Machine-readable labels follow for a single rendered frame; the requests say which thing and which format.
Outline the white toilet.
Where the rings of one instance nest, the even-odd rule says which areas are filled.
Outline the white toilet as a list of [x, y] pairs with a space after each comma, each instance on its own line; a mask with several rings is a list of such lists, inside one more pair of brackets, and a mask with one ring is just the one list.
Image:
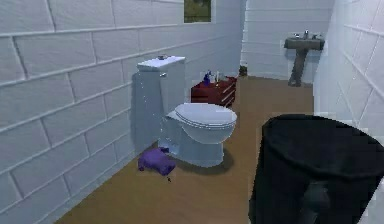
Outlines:
[[237, 122], [234, 111], [187, 98], [186, 58], [156, 57], [137, 64], [135, 137], [155, 140], [183, 162], [214, 167], [224, 160], [224, 142]]

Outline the dark red drawer cabinet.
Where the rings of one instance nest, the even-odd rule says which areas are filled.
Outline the dark red drawer cabinet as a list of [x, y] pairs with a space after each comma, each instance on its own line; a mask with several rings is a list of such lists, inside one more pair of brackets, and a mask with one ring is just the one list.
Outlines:
[[237, 79], [228, 77], [226, 81], [220, 80], [218, 84], [203, 81], [191, 88], [192, 103], [209, 103], [224, 107], [231, 107], [235, 101]]

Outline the purple cloth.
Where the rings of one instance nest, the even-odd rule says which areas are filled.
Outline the purple cloth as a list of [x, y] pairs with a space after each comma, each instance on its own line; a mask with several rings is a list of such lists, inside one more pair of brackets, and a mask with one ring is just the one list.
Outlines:
[[162, 176], [167, 176], [176, 167], [176, 162], [167, 156], [168, 153], [169, 149], [167, 147], [144, 151], [138, 159], [138, 170], [144, 171], [149, 168], [156, 170]]

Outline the window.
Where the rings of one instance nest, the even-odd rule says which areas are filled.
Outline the window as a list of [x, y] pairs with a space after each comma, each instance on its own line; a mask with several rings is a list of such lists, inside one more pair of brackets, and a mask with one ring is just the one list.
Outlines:
[[211, 0], [184, 0], [184, 22], [210, 22]]

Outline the black round bin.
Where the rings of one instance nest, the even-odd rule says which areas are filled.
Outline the black round bin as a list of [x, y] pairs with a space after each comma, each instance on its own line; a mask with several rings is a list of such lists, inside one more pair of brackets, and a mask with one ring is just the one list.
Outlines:
[[384, 178], [384, 145], [321, 116], [262, 125], [249, 224], [358, 224]]

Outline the grey pedestal sink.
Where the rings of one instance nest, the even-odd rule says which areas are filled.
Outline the grey pedestal sink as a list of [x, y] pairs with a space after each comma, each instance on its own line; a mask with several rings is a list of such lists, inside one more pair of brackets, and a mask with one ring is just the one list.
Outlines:
[[291, 70], [291, 76], [288, 85], [291, 87], [300, 87], [302, 83], [302, 75], [305, 67], [305, 60], [310, 50], [322, 51], [324, 49], [325, 40], [320, 38], [319, 34], [309, 36], [306, 30], [303, 35], [295, 33], [293, 37], [285, 39], [284, 48], [295, 51], [295, 60]]

